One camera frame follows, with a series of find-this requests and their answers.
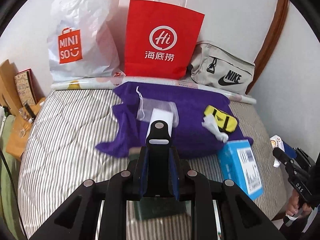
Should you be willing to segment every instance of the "hand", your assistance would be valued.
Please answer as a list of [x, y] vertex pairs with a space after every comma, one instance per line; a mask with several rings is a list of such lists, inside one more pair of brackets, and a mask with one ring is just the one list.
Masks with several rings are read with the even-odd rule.
[[[292, 196], [289, 198], [287, 210], [285, 212], [289, 216], [293, 216], [298, 213], [298, 209], [299, 209], [299, 193], [294, 189], [292, 191]], [[304, 203], [302, 206], [302, 210], [303, 212], [299, 216], [299, 218], [308, 216], [311, 213], [312, 208], [308, 206], [307, 203]]]

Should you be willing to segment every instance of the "miniso plastic bag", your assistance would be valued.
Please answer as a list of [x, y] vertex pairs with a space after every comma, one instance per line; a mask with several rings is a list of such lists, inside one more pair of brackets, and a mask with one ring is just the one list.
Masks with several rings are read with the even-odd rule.
[[56, 29], [48, 37], [54, 82], [84, 77], [119, 76], [118, 52], [107, 26], [119, 0], [55, 0], [51, 17]]

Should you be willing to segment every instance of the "nike bag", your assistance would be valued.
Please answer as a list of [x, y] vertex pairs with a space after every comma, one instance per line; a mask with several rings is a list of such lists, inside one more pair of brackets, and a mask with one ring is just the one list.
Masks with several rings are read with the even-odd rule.
[[130, 0], [124, 55], [128, 76], [186, 74], [204, 14], [168, 3]]
[[191, 78], [198, 84], [241, 95], [252, 82], [255, 67], [214, 46], [211, 41], [197, 43], [191, 65]]
[[54, 82], [122, 73], [107, 25], [118, 3], [119, 0], [55, 0], [52, 3], [54, 31], [47, 44]]

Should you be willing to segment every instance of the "book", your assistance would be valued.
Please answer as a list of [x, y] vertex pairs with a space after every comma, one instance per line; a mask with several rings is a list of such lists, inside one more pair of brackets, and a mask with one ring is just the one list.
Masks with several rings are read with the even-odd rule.
[[24, 106], [25, 103], [28, 103], [29, 106], [35, 106], [37, 102], [32, 86], [31, 69], [16, 74], [14, 82], [22, 105]]

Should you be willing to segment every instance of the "striped bedding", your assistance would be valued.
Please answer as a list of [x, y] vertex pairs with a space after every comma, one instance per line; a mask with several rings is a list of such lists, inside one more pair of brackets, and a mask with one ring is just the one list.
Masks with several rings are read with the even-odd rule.
[[[28, 238], [84, 180], [100, 182], [126, 169], [126, 158], [116, 159], [94, 148], [101, 141], [114, 140], [118, 124], [112, 106], [120, 103], [112, 90], [53, 90], [47, 97], [20, 168], [18, 198]], [[272, 166], [269, 136], [252, 105], [231, 102], [230, 108], [244, 135], [254, 139], [264, 187], [255, 203], [271, 219], [284, 205], [286, 192], [280, 170]], [[215, 155], [193, 159], [190, 165], [207, 178], [222, 181]], [[190, 239], [188, 215], [137, 221], [133, 203], [127, 207], [127, 239]]]

